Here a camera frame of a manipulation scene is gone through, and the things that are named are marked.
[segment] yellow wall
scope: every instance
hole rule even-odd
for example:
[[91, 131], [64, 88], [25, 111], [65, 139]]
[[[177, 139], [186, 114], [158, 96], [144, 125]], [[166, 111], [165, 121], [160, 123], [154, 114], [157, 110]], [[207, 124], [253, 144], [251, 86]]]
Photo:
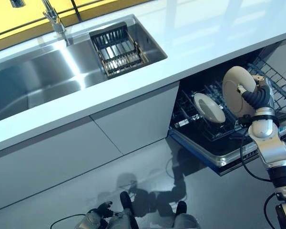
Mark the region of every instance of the yellow wall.
[[[10, 0], [0, 0], [0, 32], [44, 17], [42, 12], [45, 10], [45, 7], [41, 0], [23, 1], [25, 3], [24, 7], [13, 8]], [[77, 6], [80, 6], [92, 1], [93, 0], [75, 0], [75, 3]], [[78, 10], [81, 14], [81, 18], [88, 20], [146, 1], [149, 0], [102, 0], [88, 6], [79, 7]], [[73, 8], [70, 0], [50, 0], [50, 3], [58, 13]], [[65, 26], [79, 22], [75, 15], [75, 10], [59, 14], [59, 16]], [[21, 28], [0, 35], [0, 50], [51, 31], [52, 27], [47, 19], [22, 26]]]

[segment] dishwasher rack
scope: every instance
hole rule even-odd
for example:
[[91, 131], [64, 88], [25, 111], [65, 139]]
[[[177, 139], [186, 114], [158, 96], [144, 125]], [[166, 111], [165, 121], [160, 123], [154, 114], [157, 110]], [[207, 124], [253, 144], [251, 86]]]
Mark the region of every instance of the dishwasher rack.
[[[260, 57], [257, 57], [253, 63], [247, 64], [246, 69], [251, 75], [261, 75], [271, 80], [276, 112], [286, 107], [286, 78]], [[226, 117], [224, 123], [209, 122], [199, 114], [194, 104], [194, 94], [196, 92], [208, 95], [219, 105]], [[171, 119], [171, 127], [179, 129], [189, 123], [193, 123], [191, 126], [194, 128], [193, 131], [202, 133], [209, 141], [215, 141], [242, 129], [237, 118], [227, 108], [223, 97], [221, 80], [204, 85], [202, 90], [196, 92], [179, 90]]]

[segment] white cabinet door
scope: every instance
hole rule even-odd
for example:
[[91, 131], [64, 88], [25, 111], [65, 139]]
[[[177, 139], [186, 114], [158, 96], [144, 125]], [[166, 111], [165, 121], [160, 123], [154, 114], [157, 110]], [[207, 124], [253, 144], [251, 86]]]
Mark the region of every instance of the white cabinet door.
[[2, 150], [0, 208], [120, 156], [90, 117]]
[[167, 136], [179, 82], [91, 115], [123, 153]]

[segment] stainless steel sink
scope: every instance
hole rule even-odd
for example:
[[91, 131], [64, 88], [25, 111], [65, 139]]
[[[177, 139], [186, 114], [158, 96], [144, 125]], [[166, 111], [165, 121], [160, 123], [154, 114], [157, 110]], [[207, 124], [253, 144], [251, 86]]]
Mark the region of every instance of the stainless steel sink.
[[89, 33], [118, 22], [127, 24], [128, 33], [138, 42], [148, 64], [166, 58], [134, 16], [90, 28], [69, 38], [72, 45], [61, 40], [0, 62], [0, 120], [111, 79]]

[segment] black cable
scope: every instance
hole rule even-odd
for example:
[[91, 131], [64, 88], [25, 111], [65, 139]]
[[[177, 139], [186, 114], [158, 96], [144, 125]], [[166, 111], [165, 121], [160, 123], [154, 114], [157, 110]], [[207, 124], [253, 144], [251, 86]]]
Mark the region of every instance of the black cable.
[[269, 226], [270, 226], [272, 229], [276, 229], [276, 228], [272, 225], [272, 223], [270, 222], [270, 220], [269, 220], [269, 218], [268, 218], [268, 215], [267, 215], [267, 204], [268, 204], [269, 200], [271, 200], [271, 198], [274, 197], [275, 195], [276, 195], [275, 193], [272, 193], [272, 194], [266, 199], [266, 201], [265, 201], [265, 203], [264, 203], [264, 215], [265, 215], [265, 218], [266, 218], [266, 220], [267, 220]]
[[245, 170], [246, 170], [251, 176], [253, 176], [255, 179], [262, 180], [262, 181], [266, 181], [266, 182], [272, 182], [272, 181], [269, 180], [269, 179], [260, 178], [260, 177], [258, 177], [258, 176], [256, 176], [256, 175], [254, 175], [254, 174], [247, 168], [247, 166], [246, 166], [246, 164], [245, 164], [245, 162], [244, 162], [243, 145], [244, 145], [244, 139], [245, 139], [245, 135], [246, 135], [246, 133], [247, 133], [247, 130], [248, 130], [248, 129], [246, 129], [245, 132], [243, 133], [242, 142], [241, 142], [240, 148], [239, 148], [239, 151], [240, 151], [240, 159], [241, 159], [241, 161], [242, 161], [242, 164], [243, 164]]
[[72, 2], [72, 6], [73, 6], [73, 8], [74, 8], [74, 10], [75, 10], [75, 14], [76, 14], [76, 16], [77, 16], [77, 19], [78, 19], [80, 22], [82, 22], [81, 15], [80, 15], [80, 13], [78, 12], [78, 9], [77, 9], [77, 6], [76, 6], [74, 0], [71, 0], [71, 2]]
[[286, 113], [279, 115], [277, 118], [282, 118], [284, 116], [286, 116]]
[[74, 216], [85, 216], [85, 214], [75, 214], [75, 215], [71, 215], [71, 216], [67, 216], [67, 217], [65, 217], [65, 218], [62, 218], [62, 219], [60, 219], [60, 220], [58, 220], [58, 221], [52, 223], [52, 225], [50, 226], [50, 229], [52, 229], [52, 227], [53, 227], [56, 223], [58, 223], [58, 222], [60, 222], [60, 221], [63, 221], [63, 220], [65, 220], [65, 219], [74, 217]]

